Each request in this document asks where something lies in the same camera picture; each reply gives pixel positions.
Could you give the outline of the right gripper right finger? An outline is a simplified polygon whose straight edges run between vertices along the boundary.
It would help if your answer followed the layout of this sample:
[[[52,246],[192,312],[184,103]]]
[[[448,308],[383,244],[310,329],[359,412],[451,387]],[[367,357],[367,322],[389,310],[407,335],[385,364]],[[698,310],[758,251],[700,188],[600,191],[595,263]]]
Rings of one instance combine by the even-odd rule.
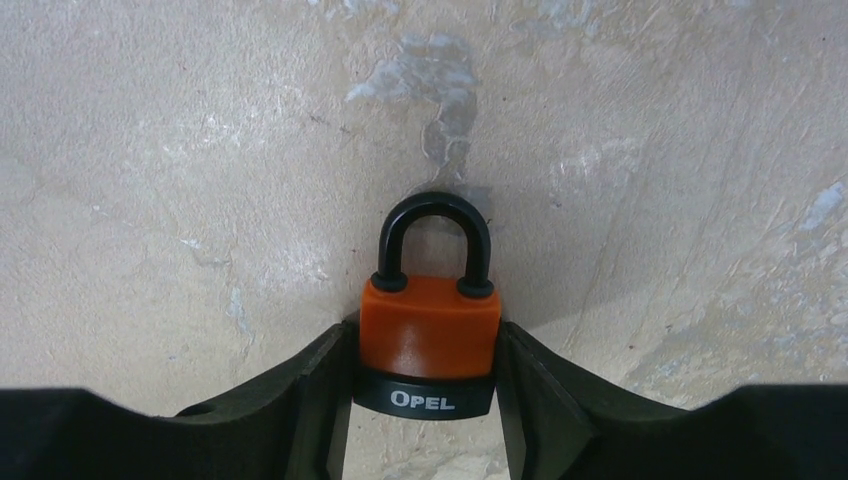
[[[843,385],[748,385],[683,410],[501,325],[496,376],[514,479],[843,479]]]

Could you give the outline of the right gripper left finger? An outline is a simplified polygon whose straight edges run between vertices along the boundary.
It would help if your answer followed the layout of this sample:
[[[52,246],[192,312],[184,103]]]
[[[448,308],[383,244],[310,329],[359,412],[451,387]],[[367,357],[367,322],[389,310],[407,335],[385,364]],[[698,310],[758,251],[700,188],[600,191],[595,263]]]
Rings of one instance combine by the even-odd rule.
[[[358,327],[172,417],[81,388],[1,393],[5,479],[339,479]]]

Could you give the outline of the orange black padlock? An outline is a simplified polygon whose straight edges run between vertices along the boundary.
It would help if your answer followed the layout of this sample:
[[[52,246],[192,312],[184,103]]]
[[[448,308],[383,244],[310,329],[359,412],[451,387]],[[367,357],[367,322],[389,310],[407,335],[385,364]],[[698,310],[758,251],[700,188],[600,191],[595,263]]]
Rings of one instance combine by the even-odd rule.
[[[407,275],[405,235],[417,221],[443,217],[466,239],[458,278]],[[489,278],[486,220],[467,200],[422,192],[387,215],[376,271],[366,282],[359,314],[355,404],[400,418],[450,421],[488,414],[501,301]]]

